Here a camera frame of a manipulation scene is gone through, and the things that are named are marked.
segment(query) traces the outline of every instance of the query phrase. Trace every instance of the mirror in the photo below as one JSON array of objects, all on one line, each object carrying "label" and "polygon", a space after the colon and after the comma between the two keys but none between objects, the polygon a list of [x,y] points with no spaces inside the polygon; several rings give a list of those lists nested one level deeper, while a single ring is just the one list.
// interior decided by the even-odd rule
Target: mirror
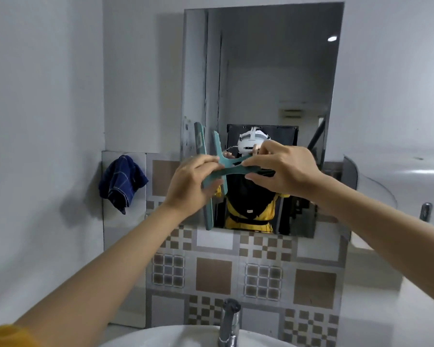
[{"label": "mirror", "polygon": [[[240,157],[270,138],[307,147],[321,169],[342,13],[343,3],[185,11],[181,157],[196,154],[200,122],[209,154]],[[227,183],[214,198],[214,227],[313,237],[314,204],[240,174]]]}]

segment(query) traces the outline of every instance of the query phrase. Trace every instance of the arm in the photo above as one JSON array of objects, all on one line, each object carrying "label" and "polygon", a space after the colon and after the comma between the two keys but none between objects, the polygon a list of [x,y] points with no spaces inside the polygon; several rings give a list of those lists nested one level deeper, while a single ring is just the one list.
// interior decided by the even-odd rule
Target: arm
[{"label": "arm", "polygon": [[201,183],[221,168],[201,155],[175,172],[164,203],[16,321],[45,347],[94,346],[156,250],[186,217],[201,209],[221,181]]},{"label": "arm", "polygon": [[274,141],[244,165],[276,171],[247,178],[269,190],[307,198],[353,229],[394,268],[434,299],[434,226],[395,210],[321,173],[304,147]]}]

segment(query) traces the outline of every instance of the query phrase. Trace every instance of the black belt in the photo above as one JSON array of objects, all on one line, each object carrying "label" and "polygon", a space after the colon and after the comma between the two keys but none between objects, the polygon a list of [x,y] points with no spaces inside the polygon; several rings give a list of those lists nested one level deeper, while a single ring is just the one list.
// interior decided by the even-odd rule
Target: black belt
[{"label": "black belt", "polygon": [[236,221],[237,223],[249,224],[249,225],[267,225],[269,223],[268,220],[251,220],[246,218],[240,218],[236,215],[233,215],[229,212],[230,218]]}]

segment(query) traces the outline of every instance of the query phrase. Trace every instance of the faucet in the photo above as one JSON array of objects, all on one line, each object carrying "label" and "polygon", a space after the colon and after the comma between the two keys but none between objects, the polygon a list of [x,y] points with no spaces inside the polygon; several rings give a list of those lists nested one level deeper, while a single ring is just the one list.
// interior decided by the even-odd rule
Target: faucet
[{"label": "faucet", "polygon": [[223,318],[218,334],[218,347],[237,347],[240,332],[241,304],[233,298],[227,298],[222,305]]}]

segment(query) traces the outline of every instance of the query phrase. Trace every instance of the plaid towel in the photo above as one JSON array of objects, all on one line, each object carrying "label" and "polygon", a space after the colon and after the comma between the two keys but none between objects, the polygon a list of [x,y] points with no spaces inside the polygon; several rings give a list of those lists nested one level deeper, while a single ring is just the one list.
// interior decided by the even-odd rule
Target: plaid towel
[{"label": "plaid towel", "polygon": [[101,198],[110,200],[122,214],[130,206],[135,192],[148,182],[140,167],[129,156],[122,155],[104,171],[98,190]]}]

